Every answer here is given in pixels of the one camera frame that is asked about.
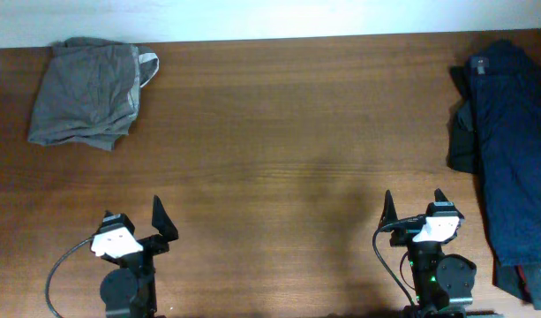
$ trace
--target white strap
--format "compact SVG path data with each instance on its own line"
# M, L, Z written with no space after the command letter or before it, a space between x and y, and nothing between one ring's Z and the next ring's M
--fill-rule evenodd
M151 78L153 78L154 75L156 75L156 73L158 72L158 69L161 67L161 61L158 59L158 56L156 56L155 53L145 53L145 54L139 55L139 64L150 62L152 60L156 60L156 69L154 69L153 74L148 78L148 80L140 85L141 87L145 86L151 80Z

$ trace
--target gray cloth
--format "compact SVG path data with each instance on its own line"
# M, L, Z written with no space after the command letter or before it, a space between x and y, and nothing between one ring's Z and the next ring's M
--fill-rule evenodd
M53 53L27 140L113 150L139 114L140 88L158 72L158 56L147 47L91 38L71 38Z

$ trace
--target brown wooden surface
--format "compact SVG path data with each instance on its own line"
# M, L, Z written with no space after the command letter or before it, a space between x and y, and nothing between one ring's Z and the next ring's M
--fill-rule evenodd
M446 166L460 101L447 68L500 37L541 64L541 31L153 44L161 70L111 153L28 144L50 52L0 50L0 317L50 316L50 268L106 208L126 213L137 237L154 233L154 194L181 234L155 259L159 314L399 309L407 300L371 247L383 195L412 216L437 187L466 216L445 252L478 266L471 309L541 317L492 286L476 183ZM387 241L397 270L405 251ZM113 268L82 248L53 280L57 309L103 316L99 286Z

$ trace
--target wooden table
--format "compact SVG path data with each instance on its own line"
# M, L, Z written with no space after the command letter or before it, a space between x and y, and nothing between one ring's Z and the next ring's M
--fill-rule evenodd
M138 238L154 233L154 194L181 234L155 259L159 314L397 310L407 300L371 247L384 192L413 216L437 187L466 216L444 251L477 264L470 308L541 317L492 286L476 180L446 164L460 101L447 69L501 37L541 64L541 31L151 44L160 72L113 152L27 143L50 51L0 49L0 317L50 317L57 258L105 209ZM388 235L379 249L397 270L404 249ZM104 316L99 286L114 268L75 253L53 279L58 311Z

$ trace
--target blue fabric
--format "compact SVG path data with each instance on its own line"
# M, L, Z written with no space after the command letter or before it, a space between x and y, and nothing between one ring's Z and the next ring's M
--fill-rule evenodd
M503 266L541 263L541 67L507 41L468 67L492 247Z

